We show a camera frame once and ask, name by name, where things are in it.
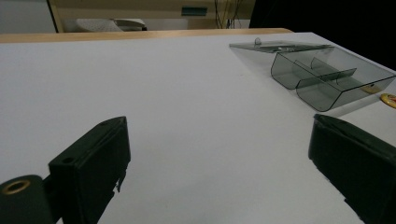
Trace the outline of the clear grey plastic divided box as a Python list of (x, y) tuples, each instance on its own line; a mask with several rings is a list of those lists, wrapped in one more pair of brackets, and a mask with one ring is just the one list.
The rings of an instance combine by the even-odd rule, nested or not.
[(337, 47), (279, 52), (271, 76), (319, 112), (353, 103), (383, 91), (391, 72)]

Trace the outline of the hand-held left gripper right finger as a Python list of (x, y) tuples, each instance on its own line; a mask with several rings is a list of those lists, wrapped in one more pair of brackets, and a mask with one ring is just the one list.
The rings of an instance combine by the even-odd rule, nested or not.
[(396, 224), (396, 147), (344, 120), (316, 114), (308, 158), (365, 224)]

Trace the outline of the beige cabinet with dark slot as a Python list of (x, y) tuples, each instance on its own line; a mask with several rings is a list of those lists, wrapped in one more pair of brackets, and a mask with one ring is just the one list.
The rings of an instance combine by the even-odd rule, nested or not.
[(184, 19), (188, 29), (226, 27), (249, 20), (256, 0), (47, 0), (56, 28), (68, 19)]

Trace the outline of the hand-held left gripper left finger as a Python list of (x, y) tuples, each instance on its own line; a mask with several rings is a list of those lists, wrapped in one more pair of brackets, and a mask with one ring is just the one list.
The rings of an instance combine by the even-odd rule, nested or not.
[(127, 118), (105, 120), (49, 163), (64, 224), (97, 224), (120, 190), (131, 152)]

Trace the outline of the round yellow badge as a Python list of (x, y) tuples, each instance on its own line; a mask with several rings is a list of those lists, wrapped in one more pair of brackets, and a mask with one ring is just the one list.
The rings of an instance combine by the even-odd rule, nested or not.
[(380, 95), (380, 100), (384, 104), (396, 109), (396, 95), (390, 93), (382, 93)]

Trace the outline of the white office chair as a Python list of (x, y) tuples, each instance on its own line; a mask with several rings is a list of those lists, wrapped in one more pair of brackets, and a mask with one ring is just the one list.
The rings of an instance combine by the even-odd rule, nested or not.
[(92, 33), (134, 32), (148, 29), (140, 19), (77, 19), (76, 24), (79, 29)]

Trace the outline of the clear grey plastic box lid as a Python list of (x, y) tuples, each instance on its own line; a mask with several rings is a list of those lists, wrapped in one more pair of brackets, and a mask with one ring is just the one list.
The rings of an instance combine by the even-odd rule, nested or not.
[(253, 42), (232, 43), (229, 45), (229, 47), (236, 49), (248, 49), (248, 50), (254, 50), (265, 53), (280, 53), (280, 52), (305, 51), (312, 49), (326, 49), (329, 48), (330, 45), (294, 42), (294, 41), (286, 41), (286, 40), (263, 41), (259, 37), (256, 37)]

